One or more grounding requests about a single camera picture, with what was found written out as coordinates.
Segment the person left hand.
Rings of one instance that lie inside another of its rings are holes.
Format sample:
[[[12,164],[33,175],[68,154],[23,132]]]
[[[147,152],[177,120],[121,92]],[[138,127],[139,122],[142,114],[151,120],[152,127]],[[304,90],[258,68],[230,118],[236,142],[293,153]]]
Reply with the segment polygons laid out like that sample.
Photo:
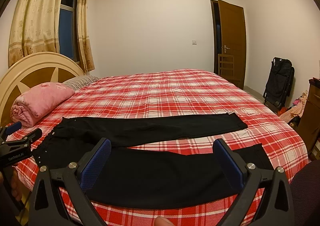
[[[21,187],[21,181],[18,177],[17,169],[16,167],[18,164],[14,164],[13,166],[9,167],[9,170],[12,172],[12,175],[10,177],[10,187],[11,187],[11,194],[16,199],[16,201],[22,200],[22,187]]]

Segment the person right hand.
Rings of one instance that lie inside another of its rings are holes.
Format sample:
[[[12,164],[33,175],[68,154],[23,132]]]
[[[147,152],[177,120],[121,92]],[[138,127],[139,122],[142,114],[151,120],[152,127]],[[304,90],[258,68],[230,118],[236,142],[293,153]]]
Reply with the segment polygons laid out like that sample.
[[[170,220],[158,216],[154,221],[154,226],[174,226],[174,224]]]

